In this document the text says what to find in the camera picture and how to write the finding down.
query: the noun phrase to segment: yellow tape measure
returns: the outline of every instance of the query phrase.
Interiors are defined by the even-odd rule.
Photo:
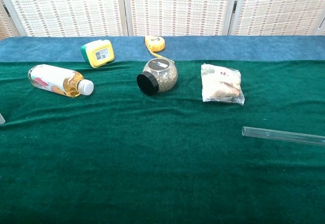
[[[162,51],[165,48],[165,40],[162,37],[145,36],[144,42],[146,43],[146,46],[152,55],[154,55],[155,57],[158,57],[158,58],[166,58],[166,57],[163,57],[162,55],[158,55],[155,53],[155,52]]]

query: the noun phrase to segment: blue cloth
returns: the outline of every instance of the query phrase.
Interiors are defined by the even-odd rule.
[[[143,37],[13,37],[0,41],[0,62],[80,61],[80,47],[109,39],[115,61],[147,61]],[[325,36],[179,36],[164,37],[160,55],[173,60],[325,60]]]

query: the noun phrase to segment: small object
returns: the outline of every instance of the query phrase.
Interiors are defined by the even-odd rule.
[[[154,58],[146,63],[143,72],[137,76],[137,83],[143,93],[153,95],[170,90],[177,77],[177,69],[172,60]]]
[[[114,60],[114,51],[109,40],[96,40],[81,46],[81,53],[86,62],[98,68]]]
[[[243,105],[241,74],[238,70],[210,64],[201,65],[202,100],[237,103]]]
[[[80,94],[90,95],[93,92],[93,82],[73,70],[50,66],[36,65],[28,71],[32,85],[68,97]]]
[[[144,37],[144,42],[146,43],[146,46],[150,53],[160,52],[165,48],[165,40],[162,37],[148,35]]]
[[[299,133],[277,131],[277,130],[270,130],[270,129],[259,129],[256,127],[244,126],[242,129],[242,135],[248,137],[254,137],[254,138],[282,140],[282,141],[290,141],[296,143],[325,146],[324,136],[318,136],[312,134],[299,134]]]
[[[0,114],[0,125],[5,124],[6,120],[4,117]]]

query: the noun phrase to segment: glass jar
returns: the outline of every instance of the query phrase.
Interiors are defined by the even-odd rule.
[[[170,90],[177,78],[177,69],[172,60],[154,58],[146,63],[143,72],[137,76],[137,83],[143,93],[153,95]]]

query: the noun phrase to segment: yellow container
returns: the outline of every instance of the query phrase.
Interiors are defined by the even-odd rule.
[[[114,60],[114,51],[109,40],[96,40],[81,46],[81,53],[86,62],[98,68]]]

